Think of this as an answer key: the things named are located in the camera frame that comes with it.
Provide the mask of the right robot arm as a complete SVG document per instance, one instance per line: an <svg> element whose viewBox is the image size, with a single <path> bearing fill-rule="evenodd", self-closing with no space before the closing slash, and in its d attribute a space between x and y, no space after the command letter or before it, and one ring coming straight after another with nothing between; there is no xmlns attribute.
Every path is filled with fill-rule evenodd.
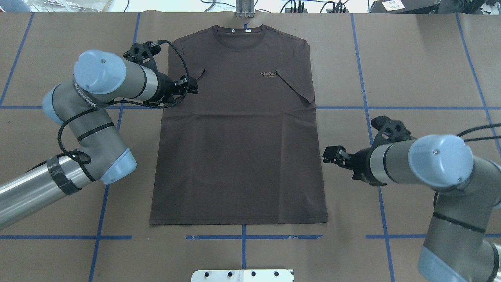
<svg viewBox="0 0 501 282"><path fill-rule="evenodd" d="M418 262L428 281L500 281L500 245L485 239L492 211L500 207L500 165L476 157L461 137L385 139L355 154L328 146L322 158L373 186L420 184L437 193Z"/></svg>

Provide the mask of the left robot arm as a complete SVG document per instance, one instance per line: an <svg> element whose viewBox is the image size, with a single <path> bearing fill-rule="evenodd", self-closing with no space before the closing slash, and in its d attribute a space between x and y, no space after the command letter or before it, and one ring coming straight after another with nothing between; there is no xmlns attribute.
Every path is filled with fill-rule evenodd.
<svg viewBox="0 0 501 282"><path fill-rule="evenodd" d="M45 114L57 123L59 155L1 185L1 228L79 192L94 181L112 184L137 166L107 108L126 102L173 107L187 93L197 94L189 74L173 81L158 72L150 51L116 54L88 50L74 66L73 77L43 99Z"/></svg>

